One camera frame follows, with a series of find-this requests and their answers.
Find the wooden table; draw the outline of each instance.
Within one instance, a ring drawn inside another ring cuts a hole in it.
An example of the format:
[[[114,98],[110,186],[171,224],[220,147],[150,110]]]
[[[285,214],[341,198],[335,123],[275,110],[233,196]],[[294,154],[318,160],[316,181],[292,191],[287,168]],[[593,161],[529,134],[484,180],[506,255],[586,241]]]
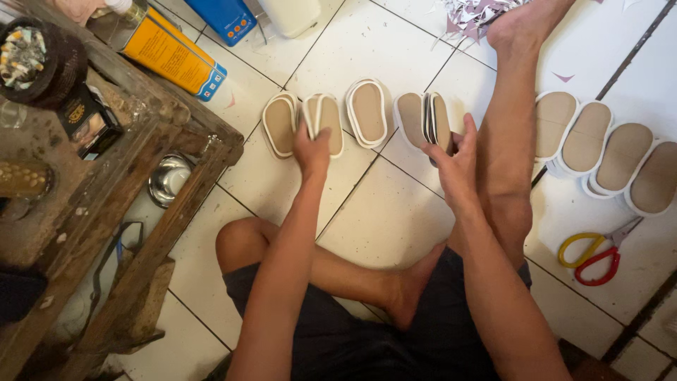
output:
[[[3,155],[39,159],[56,172],[48,196],[27,217],[0,228],[0,264],[34,268],[49,280],[26,318],[0,328],[0,381],[21,372],[162,157],[179,151],[197,160],[68,362],[55,372],[59,380],[82,380],[118,340],[111,333],[129,301],[148,284],[223,170],[240,158],[244,138],[185,91],[150,78],[43,0],[24,4],[85,44],[87,82],[102,91],[125,133],[95,161],[82,161],[53,112],[32,108],[21,128],[0,130]]]

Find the black box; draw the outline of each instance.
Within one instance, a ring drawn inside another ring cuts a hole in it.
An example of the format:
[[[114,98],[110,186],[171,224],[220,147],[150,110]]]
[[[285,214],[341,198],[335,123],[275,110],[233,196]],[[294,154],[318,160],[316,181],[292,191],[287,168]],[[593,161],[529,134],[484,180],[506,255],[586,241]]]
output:
[[[123,134],[99,90],[84,83],[73,90],[57,115],[83,160],[96,159]]]

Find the scissors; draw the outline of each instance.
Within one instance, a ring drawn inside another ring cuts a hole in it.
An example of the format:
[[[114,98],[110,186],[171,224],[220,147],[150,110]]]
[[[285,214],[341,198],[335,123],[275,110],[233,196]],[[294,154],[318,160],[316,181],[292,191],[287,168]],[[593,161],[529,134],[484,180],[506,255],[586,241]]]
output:
[[[572,235],[569,237],[564,243],[562,243],[562,246],[559,247],[559,252],[557,252],[557,258],[559,259],[559,262],[562,264],[564,267],[568,268],[575,268],[576,271],[574,272],[574,276],[576,277],[576,280],[579,281],[582,285],[587,285],[587,286],[597,286],[597,285],[603,285],[606,282],[610,281],[611,278],[616,275],[616,272],[618,271],[618,262],[621,260],[621,254],[618,252],[618,248],[621,246],[621,242],[632,232],[637,225],[640,224],[644,220],[644,217],[637,217],[627,223],[626,225],[622,226],[621,228],[609,233],[609,234],[599,234],[599,233],[580,233],[576,235]],[[579,239],[594,239],[594,242],[586,251],[583,252],[583,255],[581,255],[575,262],[567,262],[566,259],[564,259],[564,252],[567,250],[567,247],[571,245],[574,241],[578,241]],[[607,251],[597,254],[593,256],[595,250],[601,245],[603,242],[605,242],[607,239],[610,239],[611,242],[613,243],[613,247],[611,249],[608,249]],[[613,256],[613,259],[611,261],[611,267],[609,268],[609,271],[601,277],[600,279],[593,279],[593,280],[585,280],[581,278],[581,273],[583,270],[585,270],[588,266],[591,264],[598,262],[599,260],[602,260],[608,256]]]

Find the knee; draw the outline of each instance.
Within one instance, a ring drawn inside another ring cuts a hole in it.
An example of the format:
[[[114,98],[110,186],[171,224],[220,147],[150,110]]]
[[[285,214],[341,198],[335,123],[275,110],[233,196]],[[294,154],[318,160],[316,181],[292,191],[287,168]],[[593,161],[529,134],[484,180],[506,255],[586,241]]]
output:
[[[267,247],[261,223],[258,217],[247,217],[221,228],[216,237],[216,257],[222,273],[261,261]]]
[[[497,236],[503,238],[504,235],[508,235],[516,241],[524,241],[533,224],[531,201],[528,197],[517,195],[492,197],[483,204],[489,223]]]

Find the bare foot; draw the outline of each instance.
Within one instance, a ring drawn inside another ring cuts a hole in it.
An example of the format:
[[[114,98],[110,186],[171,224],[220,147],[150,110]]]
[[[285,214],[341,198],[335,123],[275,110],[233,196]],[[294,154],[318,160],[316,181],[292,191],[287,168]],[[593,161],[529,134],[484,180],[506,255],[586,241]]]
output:
[[[540,49],[574,1],[531,0],[492,22],[487,41],[496,51],[503,48]]]
[[[397,280],[393,283],[393,299],[385,310],[393,320],[393,325],[400,331],[406,331],[411,326],[414,314],[416,314],[418,299],[428,284],[430,275],[445,246],[446,241],[438,243],[430,253],[413,266],[397,273]]]

